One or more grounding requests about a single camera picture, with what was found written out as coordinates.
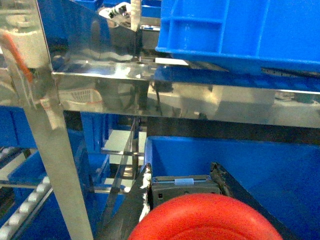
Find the red round object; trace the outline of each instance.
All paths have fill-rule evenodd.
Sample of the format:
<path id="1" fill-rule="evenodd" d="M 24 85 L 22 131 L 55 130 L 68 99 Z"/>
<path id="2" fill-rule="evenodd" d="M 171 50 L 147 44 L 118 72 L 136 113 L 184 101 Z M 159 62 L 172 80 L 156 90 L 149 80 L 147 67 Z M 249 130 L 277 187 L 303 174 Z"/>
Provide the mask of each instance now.
<path id="1" fill-rule="evenodd" d="M 187 194 L 152 210 L 128 240 L 282 240 L 260 213 L 234 198 Z"/>

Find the blue bin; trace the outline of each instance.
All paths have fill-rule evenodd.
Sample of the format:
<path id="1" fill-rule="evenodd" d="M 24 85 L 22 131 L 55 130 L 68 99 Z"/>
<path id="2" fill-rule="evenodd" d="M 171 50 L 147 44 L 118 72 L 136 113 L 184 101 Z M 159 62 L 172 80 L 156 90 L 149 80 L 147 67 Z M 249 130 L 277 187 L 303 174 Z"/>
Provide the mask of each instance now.
<path id="1" fill-rule="evenodd" d="M 83 196 L 88 193 L 90 186 L 89 175 L 94 172 L 90 168 L 84 135 L 82 132 L 68 130 L 70 145 L 74 157 L 74 163 L 79 175 Z M 24 183 L 39 183 L 46 175 L 46 169 L 43 165 L 38 151 L 28 157 L 28 159 L 18 166 L 8 175 L 9 181 Z M 32 189 L 14 188 L 15 201 L 22 203 L 32 192 Z"/>
<path id="2" fill-rule="evenodd" d="M 0 106 L 0 146 L 37 147 L 22 108 Z"/>
<path id="3" fill-rule="evenodd" d="M 205 175 L 220 163 L 304 240 L 320 239 L 320 146 L 188 137 L 149 137 L 152 175 Z"/>
<path id="4" fill-rule="evenodd" d="M 320 2 L 162 0 L 159 52 L 237 73 L 320 70 Z"/>
<path id="5" fill-rule="evenodd" d="M 96 232 L 97 220 L 103 213 L 107 198 L 109 194 L 95 193 L 94 200 L 89 197 L 85 200 L 86 207 L 89 215 L 95 214 L 94 217 L 90 218 L 90 224 L 93 233 Z M 119 207 L 121 206 L 125 196 L 119 194 L 112 215 L 114 215 Z M 0 219 L 0 226 L 2 226 L 14 211 L 19 207 L 19 204 L 15 203 L 2 219 Z M 25 230 L 20 240 L 70 240 L 70 235 L 61 214 L 57 199 L 52 194 L 46 203 L 43 205 L 40 212 L 37 214 L 35 219 L 32 221 L 30 226 Z"/>
<path id="6" fill-rule="evenodd" d="M 116 125 L 117 115 L 93 112 L 80 114 L 87 151 L 98 154 Z"/>
<path id="7" fill-rule="evenodd" d="M 61 44 L 67 40 L 64 25 L 64 9 L 61 0 L 38 0 L 45 37 L 49 44 Z"/>
<path id="8" fill-rule="evenodd" d="M 74 0 L 74 1 L 93 11 L 96 11 L 103 3 L 103 0 Z"/>

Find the stainless steel frame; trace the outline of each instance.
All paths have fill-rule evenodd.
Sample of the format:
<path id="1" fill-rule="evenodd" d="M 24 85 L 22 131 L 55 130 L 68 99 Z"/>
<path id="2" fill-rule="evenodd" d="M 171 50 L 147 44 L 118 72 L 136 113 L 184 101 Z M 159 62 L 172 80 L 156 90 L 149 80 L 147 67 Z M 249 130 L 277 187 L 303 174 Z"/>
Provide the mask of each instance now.
<path id="1" fill-rule="evenodd" d="M 140 125 L 139 117 L 135 117 L 133 120 L 129 138 L 123 150 L 124 152 L 129 152 L 132 148 L 135 150 L 139 150 L 139 125 Z M 99 224 L 98 232 L 101 229 L 103 229 L 111 220 L 113 209 L 118 197 L 118 193 L 120 192 L 120 189 L 121 189 L 121 182 L 126 170 L 127 162 L 128 162 L 128 156 L 123 155 L 121 158 L 119 167 L 116 171 L 116 174 L 111 186 L 110 194 L 106 201 L 105 209 L 103 210 L 103 213 L 102 213 L 101 223 Z M 135 179 L 138 176 L 138 171 L 139 171 L 138 156 L 136 156 L 136 159 L 132 157 L 132 170 L 133 170 L 132 177 L 133 179 Z"/>
<path id="2" fill-rule="evenodd" d="M 153 55 L 137 58 L 134 55 L 137 52 L 139 29 L 133 32 L 99 16 L 92 18 L 91 31 L 95 33 L 109 24 L 110 42 L 103 44 L 99 37 L 88 41 L 86 34 L 71 35 L 68 62 L 52 72 L 37 1 L 24 2 L 28 3 L 28 8 L 19 11 L 30 15 L 36 33 L 28 41 L 31 45 L 25 49 L 20 45 L 18 50 L 27 56 L 26 64 L 33 69 L 32 80 L 23 74 L 12 49 L 2 39 L 0 45 L 9 72 L 5 67 L 0 69 L 0 105 L 23 107 L 73 240 L 92 240 L 93 234 L 63 110 L 320 128 L 320 104 L 317 101 L 302 103 L 290 95 L 293 92 L 312 100 L 320 94 L 316 87 L 314 91 L 308 89 L 299 92 L 292 88 L 281 89 L 276 85 L 262 88 L 236 86 L 238 79 L 234 79 L 234 85 L 226 85 L 226 69 L 210 63 L 184 62 L 182 65 L 172 65 L 169 62 L 155 63 Z M 65 1 L 66 10 L 75 5 L 74 2 Z M 81 13 L 73 15 L 71 9 L 68 9 L 70 17 L 81 16 Z M 146 24 L 147 20 L 143 18 L 142 23 Z M 6 23 L 1 21 L 0 34 L 3 35 Z M 67 28 L 72 32 L 74 22 L 71 22 Z M 154 32 L 145 36 L 156 39 Z M 147 44 L 148 39 L 143 42 L 146 49 L 152 49 L 152 44 Z M 297 81 L 295 76 L 286 77 L 292 77 L 290 81 Z M 188 81 L 192 78 L 197 79 L 198 83 Z M 126 148 L 124 153 L 138 153 L 138 146 L 133 141 L 133 146 Z M 120 166 L 125 164 L 126 158 L 128 156 L 125 154 Z M 135 176 L 138 173 L 136 158 L 133 160 Z M 115 197 L 113 189 L 118 192 L 119 178 L 112 185 L 109 202 Z M 110 212 L 105 216 L 107 222 Z"/>

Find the black strip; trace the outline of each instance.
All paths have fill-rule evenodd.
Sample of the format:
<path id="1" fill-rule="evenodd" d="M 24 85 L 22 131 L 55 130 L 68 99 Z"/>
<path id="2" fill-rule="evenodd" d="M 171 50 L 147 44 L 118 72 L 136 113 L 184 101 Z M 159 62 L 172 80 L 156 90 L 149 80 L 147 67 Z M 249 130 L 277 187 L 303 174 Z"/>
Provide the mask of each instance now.
<path id="1" fill-rule="evenodd" d="M 279 232 L 283 240 L 298 240 L 299 238 L 283 223 L 272 216 L 247 190 L 240 185 L 240 183 L 228 171 L 217 163 L 218 169 L 223 172 L 224 183 L 226 184 L 230 194 L 233 198 L 249 205 L 261 215 L 263 215 Z"/>
<path id="2" fill-rule="evenodd" d="M 147 136 L 177 136 L 320 145 L 320 128 L 148 117 Z"/>

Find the metal leg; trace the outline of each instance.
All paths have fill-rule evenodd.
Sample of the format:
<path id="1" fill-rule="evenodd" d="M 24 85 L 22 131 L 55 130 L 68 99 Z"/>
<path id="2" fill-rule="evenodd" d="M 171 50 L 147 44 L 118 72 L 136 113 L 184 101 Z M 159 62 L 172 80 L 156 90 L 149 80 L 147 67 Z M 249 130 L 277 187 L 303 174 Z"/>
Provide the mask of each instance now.
<path id="1" fill-rule="evenodd" d="M 24 12 L 17 11 L 31 16 L 25 18 L 32 19 L 31 32 L 24 28 L 26 33 L 17 36 L 0 22 L 0 45 L 70 237 L 93 240 L 63 109 L 51 77 L 38 4 L 25 0 L 22 7 L 26 8 Z"/>
<path id="2" fill-rule="evenodd" d="M 132 139 L 132 151 L 139 152 L 139 128 L 140 128 L 140 118 L 136 117 L 134 119 L 134 135 Z M 132 157 L 132 178 L 136 179 L 139 175 L 139 156 L 134 155 Z"/>

